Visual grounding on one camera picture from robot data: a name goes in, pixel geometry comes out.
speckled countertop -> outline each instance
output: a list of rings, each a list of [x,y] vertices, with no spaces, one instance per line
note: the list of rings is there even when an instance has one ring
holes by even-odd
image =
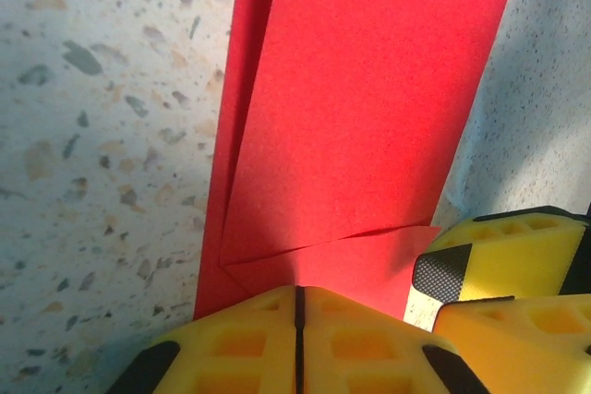
[[[0,0],[0,392],[104,392],[191,318],[232,3]],[[586,208],[589,29],[509,1],[437,221]]]

terrazzo surface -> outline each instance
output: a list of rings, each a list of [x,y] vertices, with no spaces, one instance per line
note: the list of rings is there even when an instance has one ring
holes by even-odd
[[[0,0],[0,392],[104,392],[191,318],[232,3]],[[586,209],[590,29],[509,0],[436,222]]]

red paper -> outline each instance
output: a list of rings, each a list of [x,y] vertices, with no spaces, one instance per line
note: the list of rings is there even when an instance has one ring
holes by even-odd
[[[259,1],[236,0],[196,314],[298,283],[401,316],[506,0]]]

yellow foam block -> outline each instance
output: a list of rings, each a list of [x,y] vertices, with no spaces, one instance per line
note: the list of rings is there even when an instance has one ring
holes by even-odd
[[[160,337],[180,352],[154,394],[291,394],[294,306],[278,288]]]
[[[304,355],[307,394],[487,392],[445,339],[321,288],[306,288]]]
[[[591,393],[591,294],[447,304],[434,332],[493,393]]]
[[[589,278],[572,264],[591,252],[587,226],[552,207],[461,222],[418,258],[413,286],[444,303],[586,292]]]

